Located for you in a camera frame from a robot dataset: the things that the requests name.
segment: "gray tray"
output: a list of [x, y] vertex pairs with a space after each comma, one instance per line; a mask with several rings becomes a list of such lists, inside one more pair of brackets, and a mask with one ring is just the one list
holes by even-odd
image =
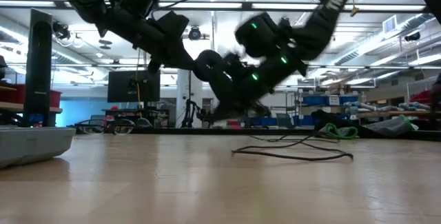
[[0, 128], [0, 168], [60, 156], [70, 149], [72, 128]]

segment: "ceiling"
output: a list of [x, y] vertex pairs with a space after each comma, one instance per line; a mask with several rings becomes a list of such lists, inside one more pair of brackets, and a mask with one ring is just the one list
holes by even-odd
[[[279, 3], [317, 3], [318, 0], [191, 0], [191, 1], [248, 1], [248, 2], [279, 2]], [[424, 5], [423, 0], [354, 0], [356, 4], [393, 4], [393, 5]], [[60, 21], [62, 24], [69, 25], [69, 30], [81, 38], [82, 41], [76, 41], [77, 45], [69, 45], [72, 41], [60, 42], [62, 46], [73, 51], [75, 54], [91, 59], [96, 63], [111, 63], [113, 60], [119, 60], [121, 63], [133, 64], [137, 63], [139, 52], [132, 49], [132, 44], [116, 36], [112, 32], [109, 32], [104, 37], [105, 40], [111, 41], [110, 50], [103, 50], [100, 48], [102, 44], [99, 43], [100, 36], [96, 31], [96, 27], [93, 24], [86, 23], [74, 10], [60, 10], [60, 9], [44, 9], [45, 12], [51, 14], [54, 20]], [[234, 38], [234, 30], [236, 26], [244, 20], [252, 17], [257, 12], [246, 11], [204, 11], [204, 10], [191, 10], [191, 11], [176, 11], [178, 14], [183, 14], [189, 18], [189, 27], [198, 26], [203, 34], [208, 34], [214, 37], [215, 48], [220, 54], [225, 54], [228, 51], [242, 51], [242, 48], [237, 44]], [[155, 17], [159, 18], [166, 12], [156, 12]], [[13, 20], [21, 26], [28, 27], [30, 22], [30, 9], [29, 8], [0, 8], [0, 15]], [[289, 18], [293, 26], [301, 26], [309, 16], [306, 12], [269, 12], [269, 15], [274, 21], [278, 21], [282, 17]], [[332, 64], [332, 58], [335, 58], [350, 47], [354, 47], [371, 35], [375, 34], [382, 29], [382, 22], [392, 17], [394, 13], [358, 13], [354, 17], [351, 17], [349, 13], [343, 13], [340, 15], [338, 25], [336, 26], [335, 37], [327, 47], [325, 53], [317, 58], [316, 63], [320, 64]], [[441, 31], [439, 23], [433, 21], [430, 27], [424, 27], [422, 31], [422, 39], [428, 39], [438, 35]], [[204, 41], [190, 41], [184, 39], [184, 45], [187, 51], [194, 58], [197, 57], [199, 52], [212, 48], [212, 42], [210, 40]], [[390, 54], [397, 53], [400, 50], [399, 40], [388, 42], [378, 49], [367, 52], [365, 55], [370, 57], [360, 56], [351, 61], [351, 65], [369, 65], [375, 59], [381, 59], [382, 57], [389, 56]]]

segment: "green cable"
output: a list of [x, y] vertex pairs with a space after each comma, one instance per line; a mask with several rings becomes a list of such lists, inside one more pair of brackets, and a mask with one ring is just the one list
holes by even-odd
[[355, 127], [349, 127], [345, 130], [344, 134], [339, 134], [338, 133], [338, 128], [332, 124], [332, 123], [328, 123], [325, 125], [325, 132], [335, 138], [335, 139], [355, 139], [357, 138], [357, 134], [358, 134], [358, 129]]

